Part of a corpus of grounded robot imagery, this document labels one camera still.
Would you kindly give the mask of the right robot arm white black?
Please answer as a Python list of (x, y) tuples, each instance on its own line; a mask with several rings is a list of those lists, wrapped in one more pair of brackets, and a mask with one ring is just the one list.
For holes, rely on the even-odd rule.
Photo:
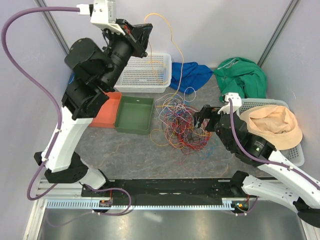
[(250, 133), (238, 110), (213, 107), (208, 104), (193, 113), (194, 127), (203, 121), (207, 132), (214, 132), (224, 147), (242, 162), (264, 171), (284, 186), (265, 183), (256, 177), (237, 171), (229, 184), (235, 197), (243, 194), (262, 197), (292, 210), (309, 225), (320, 226), (320, 182), (290, 162), (276, 147), (261, 136)]

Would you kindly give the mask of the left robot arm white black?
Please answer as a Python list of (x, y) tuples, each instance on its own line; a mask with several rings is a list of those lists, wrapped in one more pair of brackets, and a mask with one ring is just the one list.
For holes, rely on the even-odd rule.
[(110, 191), (107, 177), (98, 169), (90, 167), (75, 152), (75, 148), (89, 124), (98, 115), (103, 104), (109, 100), (108, 92), (114, 92), (124, 68), (131, 57), (144, 58), (151, 23), (131, 25), (125, 19), (117, 19), (122, 33), (111, 32), (103, 27), (102, 34), (109, 40), (108, 46), (99, 48), (90, 38), (77, 40), (71, 46), (64, 62), (72, 69), (74, 79), (66, 87), (62, 97), (61, 126), (58, 136), (52, 137), (53, 147), (36, 152), (34, 159), (44, 165), (45, 178), (52, 184), (88, 185), (99, 197)]

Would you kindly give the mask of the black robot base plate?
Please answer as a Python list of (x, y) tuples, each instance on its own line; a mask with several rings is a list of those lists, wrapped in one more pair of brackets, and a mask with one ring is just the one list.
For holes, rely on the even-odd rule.
[(107, 188), (121, 188), (131, 204), (219, 204), (223, 198), (246, 199), (249, 195), (230, 178), (159, 178), (109, 180)]

